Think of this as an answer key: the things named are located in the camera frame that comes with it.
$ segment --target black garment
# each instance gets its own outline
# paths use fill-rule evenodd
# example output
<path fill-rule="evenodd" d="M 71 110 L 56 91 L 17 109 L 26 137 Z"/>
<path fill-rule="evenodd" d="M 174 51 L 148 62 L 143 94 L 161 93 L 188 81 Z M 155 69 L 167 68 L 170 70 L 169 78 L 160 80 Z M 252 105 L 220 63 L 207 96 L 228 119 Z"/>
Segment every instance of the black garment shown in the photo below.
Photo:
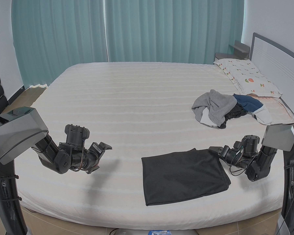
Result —
<path fill-rule="evenodd" d="M 218 126 L 220 129 L 226 128 L 226 121 L 232 118 L 239 118 L 241 116 L 245 116 L 247 114 L 247 111 L 244 110 L 243 106 L 240 103 L 237 103 L 230 112 L 224 115 L 225 121 L 223 124 Z"/>
<path fill-rule="evenodd" d="M 229 188 L 219 156 L 208 149 L 142 158 L 146 206 L 182 202 Z"/>

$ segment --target black baseboard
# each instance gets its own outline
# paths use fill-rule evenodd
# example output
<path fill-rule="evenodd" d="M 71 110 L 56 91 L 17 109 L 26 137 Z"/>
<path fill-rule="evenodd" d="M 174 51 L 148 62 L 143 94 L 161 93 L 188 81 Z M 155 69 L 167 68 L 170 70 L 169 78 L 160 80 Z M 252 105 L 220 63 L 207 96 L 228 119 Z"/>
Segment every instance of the black baseboard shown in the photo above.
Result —
<path fill-rule="evenodd" d="M 25 90 L 25 87 L 24 87 L 24 85 L 23 85 L 23 86 L 22 86 L 17 92 L 14 93 L 13 96 L 10 97 L 10 99 L 8 100 L 9 105 L 11 105 L 11 104 L 14 102 L 14 100 L 16 100 L 17 97 L 18 97 L 19 95 L 22 94 L 22 92 L 23 92 L 24 90 Z"/>

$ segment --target fitted sheet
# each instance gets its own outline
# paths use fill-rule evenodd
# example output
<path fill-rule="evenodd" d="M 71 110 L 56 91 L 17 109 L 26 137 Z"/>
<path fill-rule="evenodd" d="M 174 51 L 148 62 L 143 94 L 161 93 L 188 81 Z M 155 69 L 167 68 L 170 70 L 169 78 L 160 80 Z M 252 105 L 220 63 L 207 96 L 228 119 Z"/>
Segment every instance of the fitted sheet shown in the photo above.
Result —
<path fill-rule="evenodd" d="M 282 207 L 283 154 L 276 154 L 270 174 L 250 182 L 233 177 L 229 189 L 210 196 L 161 206 L 146 206 L 141 157 L 209 146 L 232 147 L 244 135 L 261 139 L 266 129 L 251 115 L 231 119 L 226 129 L 195 120 L 195 99 L 215 89 L 239 92 L 216 65 L 179 63 L 90 63 L 63 72 L 36 100 L 36 108 L 58 144 L 66 124 L 90 130 L 86 140 L 113 147 L 90 175 L 60 175 L 42 166 L 29 149 L 15 160 L 21 204 L 34 211 L 76 223 L 145 230 L 211 227 Z M 293 123 L 279 99 L 259 98 L 274 123 Z"/>

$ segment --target floor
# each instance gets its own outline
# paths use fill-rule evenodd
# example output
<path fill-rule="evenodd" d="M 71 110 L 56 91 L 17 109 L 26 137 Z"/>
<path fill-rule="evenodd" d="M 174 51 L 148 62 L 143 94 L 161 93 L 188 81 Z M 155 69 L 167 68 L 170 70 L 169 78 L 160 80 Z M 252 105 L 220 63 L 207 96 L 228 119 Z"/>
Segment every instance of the floor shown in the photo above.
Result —
<path fill-rule="evenodd" d="M 4 112 L 21 106 L 31 106 L 46 88 L 36 87 L 24 91 Z M 40 213 L 32 213 L 22 207 L 26 224 L 33 235 L 108 235 L 113 228 L 80 225 Z M 199 235 L 273 235 L 281 210 L 268 212 L 247 220 L 209 228 L 197 229 Z M 0 235 L 5 230 L 0 220 Z"/>

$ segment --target blue sticker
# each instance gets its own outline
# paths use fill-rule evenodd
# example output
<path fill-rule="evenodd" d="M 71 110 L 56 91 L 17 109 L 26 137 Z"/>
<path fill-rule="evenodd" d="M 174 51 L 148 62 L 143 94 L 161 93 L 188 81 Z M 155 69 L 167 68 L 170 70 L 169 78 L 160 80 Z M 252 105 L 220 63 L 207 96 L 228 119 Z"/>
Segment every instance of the blue sticker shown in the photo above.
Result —
<path fill-rule="evenodd" d="M 162 230 L 151 230 L 149 231 L 148 235 L 172 235 L 169 230 L 162 231 Z"/>

